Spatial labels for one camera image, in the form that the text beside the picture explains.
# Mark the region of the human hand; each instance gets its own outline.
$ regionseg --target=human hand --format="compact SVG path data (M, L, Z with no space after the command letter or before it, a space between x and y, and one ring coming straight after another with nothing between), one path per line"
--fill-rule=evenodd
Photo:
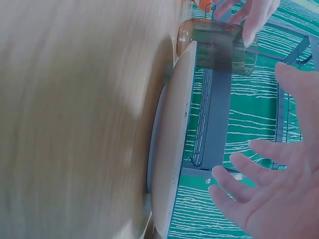
M226 0L215 12L215 17L220 18L234 4L240 0ZM268 18L279 7L280 0L247 0L244 6L234 14L229 22L240 24L244 19L243 40L245 47L248 47L254 40L257 31L261 30Z
M222 166L213 168L221 188L209 188L212 200L226 218L255 239L319 238L319 73L302 72L283 63L276 78L297 104L303 142L286 144L254 140L259 155L287 165L285 171L264 168L240 153L231 162L256 188L236 181Z

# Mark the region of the light wood surface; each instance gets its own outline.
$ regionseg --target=light wood surface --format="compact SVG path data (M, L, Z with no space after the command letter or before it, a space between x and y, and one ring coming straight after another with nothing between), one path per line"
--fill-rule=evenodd
M1 1L1 239L141 234L181 9L182 0Z

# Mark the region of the green and white striped surface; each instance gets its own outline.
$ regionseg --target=green and white striped surface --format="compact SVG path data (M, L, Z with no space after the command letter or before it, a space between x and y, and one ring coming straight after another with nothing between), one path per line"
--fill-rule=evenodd
M298 27L313 35L319 36L319 3L303 0L304 4L294 1L282 0L280 7L271 17L271 20ZM301 5L311 5L309 10ZM240 9L241 4L232 8L232 13ZM204 18L204 12L194 4L192 17ZM265 26L258 34L259 51L287 56L302 40L300 36ZM300 57L306 59L311 53L308 48ZM258 56L254 72L249 77L232 76L231 106L229 112L228 133L225 147L223 165L232 166L229 156L233 152L242 152L255 162L265 167L271 166L271 161L263 159L252 152L248 142L255 138L273 140L276 130L277 83L275 81L274 66L276 61L264 56ZM313 61L310 61L302 70L312 70ZM193 101L190 111L190 121L184 151L184 160L191 155L194 147L194 136L198 122L199 103L203 80L203 69L197 68L195 72ZM291 112L285 112L284 141L294 142L300 140L300 130L296 122L295 102L285 95L286 107ZM243 183L253 185L248 179ZM242 232L232 222L226 220L212 203L208 186L216 184L214 180L199 177L181 176L174 212L170 224L168 238L170 239L224 239L224 238L251 238Z

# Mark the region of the orange object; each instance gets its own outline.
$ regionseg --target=orange object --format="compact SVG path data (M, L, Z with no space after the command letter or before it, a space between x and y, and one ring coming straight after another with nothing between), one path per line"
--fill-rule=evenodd
M211 0L192 0L198 8L203 11L206 11L207 5L211 4ZM207 8L207 13L210 12L211 7Z

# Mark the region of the clear plastic cup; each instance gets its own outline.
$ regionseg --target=clear plastic cup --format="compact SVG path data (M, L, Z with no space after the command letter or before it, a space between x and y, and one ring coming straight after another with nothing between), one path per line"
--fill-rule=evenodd
M177 55L180 56L189 43L197 41L197 66L249 76L256 64L258 41L256 36L250 47L245 48L242 32L241 25L188 19L179 26Z

